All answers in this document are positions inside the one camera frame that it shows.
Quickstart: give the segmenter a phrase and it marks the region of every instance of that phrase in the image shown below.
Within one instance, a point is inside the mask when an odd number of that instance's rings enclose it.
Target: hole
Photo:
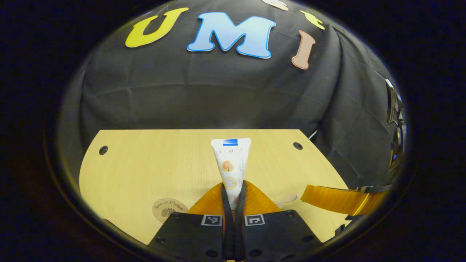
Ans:
[[[206,255],[209,256],[209,257],[216,257],[216,256],[218,256],[219,254],[218,254],[216,251],[214,251],[214,250],[208,250],[208,251],[206,252]]]
[[[160,244],[164,244],[165,243],[165,239],[161,238],[161,237],[157,237],[155,239],[155,241],[159,242]]]
[[[281,260],[284,261],[284,260],[290,259],[292,257],[295,257],[295,255],[287,255],[284,258],[282,258]]]
[[[257,257],[257,256],[260,256],[261,254],[262,254],[262,251],[260,251],[259,249],[254,249],[251,252],[249,252],[249,255],[252,257]]]
[[[298,142],[294,142],[293,146],[295,146],[295,148],[298,149],[298,150],[302,150],[302,145],[300,143],[298,143]]]
[[[303,242],[309,242],[309,241],[311,241],[313,238],[314,238],[313,235],[308,235],[308,236],[303,237],[303,238],[302,238],[302,241],[303,241]]]
[[[101,155],[105,154],[108,151],[108,149],[109,148],[106,145],[104,145],[103,147],[100,148],[99,154]]]

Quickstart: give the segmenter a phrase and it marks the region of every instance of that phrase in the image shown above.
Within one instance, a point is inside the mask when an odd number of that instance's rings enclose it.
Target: black fabric backdrop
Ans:
[[[6,22],[1,71],[3,257],[14,261],[138,260],[70,207],[52,180],[41,141],[44,129],[50,131],[47,140],[55,139],[55,116],[62,109],[58,105],[71,72],[97,40],[131,16],[144,14],[152,4],[18,0],[2,6]],[[464,3],[326,0],[312,4],[348,23],[390,65],[402,84],[404,101],[411,105],[415,142],[411,163],[417,167],[414,176],[412,169],[404,170],[402,178],[413,177],[413,182],[398,205],[370,232],[326,261],[354,261],[355,257],[463,261],[464,205],[458,185],[464,150],[458,134],[464,128],[464,113],[458,109],[464,97],[460,88],[464,53],[458,36],[465,28]]]
[[[103,129],[300,129],[335,167],[349,188],[388,180],[395,125],[387,124],[387,68],[358,38],[314,9],[287,2],[282,11],[262,1],[179,0],[158,6],[106,37],[68,86],[59,121],[58,146],[76,183],[84,152]],[[137,48],[124,42],[137,22],[188,7],[163,38]],[[326,30],[300,10],[317,16]],[[199,14],[225,12],[235,25],[251,16],[276,22],[270,59],[241,55],[216,45],[190,52]],[[291,63],[301,38],[316,41],[309,69]]]

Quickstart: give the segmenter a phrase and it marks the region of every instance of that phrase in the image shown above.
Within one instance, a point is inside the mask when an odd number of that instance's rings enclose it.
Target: light blue letter m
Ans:
[[[272,20],[251,16],[241,24],[235,26],[226,13],[211,12],[200,14],[202,24],[193,43],[188,45],[192,52],[205,52],[214,49],[210,42],[212,33],[215,33],[223,51],[229,50],[242,36],[244,41],[236,50],[243,55],[260,58],[270,58],[272,55],[267,49],[270,29],[276,26]]]

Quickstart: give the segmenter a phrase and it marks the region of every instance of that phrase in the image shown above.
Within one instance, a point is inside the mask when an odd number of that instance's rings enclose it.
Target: light wood tabletop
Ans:
[[[300,200],[307,184],[348,188],[299,130],[101,130],[81,165],[81,195],[101,218],[147,245],[163,224],[154,214],[166,202],[161,199],[189,209],[222,181],[211,146],[214,138],[250,138],[244,179],[272,201],[296,194],[295,201],[280,204],[282,210],[296,210],[320,241],[348,225],[345,214]],[[103,146],[108,149],[101,155]]]

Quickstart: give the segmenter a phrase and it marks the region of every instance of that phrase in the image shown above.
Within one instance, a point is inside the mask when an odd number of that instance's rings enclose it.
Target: white squeeze tube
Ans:
[[[236,212],[243,187],[251,139],[213,139],[211,142],[232,212]]]

